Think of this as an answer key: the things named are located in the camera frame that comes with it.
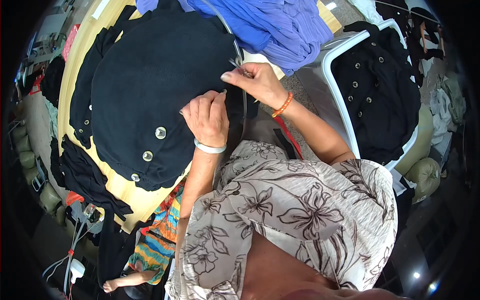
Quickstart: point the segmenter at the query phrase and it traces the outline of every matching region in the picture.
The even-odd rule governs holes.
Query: white paper
[[[96,8],[95,12],[92,14],[92,17],[98,20],[98,18],[100,17],[100,15],[102,14],[103,10],[105,9],[105,7],[109,2],[110,0],[102,0],[102,2],[100,2],[98,7]]]

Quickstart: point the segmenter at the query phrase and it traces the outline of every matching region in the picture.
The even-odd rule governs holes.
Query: red cable
[[[70,300],[70,297],[72,296],[72,287],[73,287],[73,282],[70,283],[70,294],[68,295],[68,300]]]

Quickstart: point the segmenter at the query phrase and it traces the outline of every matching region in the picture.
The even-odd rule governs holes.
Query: metal button
[[[133,173],[133,174],[132,174],[132,180],[135,181],[135,182],[139,182],[139,181],[140,181],[140,177],[138,176],[137,173]]]
[[[167,136],[165,127],[157,127],[157,129],[155,129],[155,136],[157,139],[164,139]]]
[[[151,161],[153,159],[153,153],[150,151],[145,151],[142,155],[142,158],[144,159],[144,161]]]

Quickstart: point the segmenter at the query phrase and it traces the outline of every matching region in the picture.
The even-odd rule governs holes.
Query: red plastic bag
[[[67,195],[67,205],[71,205],[73,202],[75,202],[77,200],[80,201],[80,202],[83,202],[83,201],[85,201],[85,198],[80,196],[79,194],[77,194],[75,192],[68,193],[68,195]]]
[[[70,33],[68,34],[67,41],[65,42],[65,45],[63,46],[63,50],[61,52],[63,56],[63,60],[66,62],[68,58],[68,54],[70,53],[70,49],[72,48],[73,41],[75,40],[75,37],[77,36],[78,33],[78,28],[80,28],[80,24],[75,24],[70,30]]]

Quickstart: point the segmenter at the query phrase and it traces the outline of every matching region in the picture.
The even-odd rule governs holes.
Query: floral blouse
[[[194,204],[166,284],[173,299],[240,299],[253,230],[339,288],[373,287],[397,229],[385,167],[286,160],[277,146],[242,141],[219,173]]]

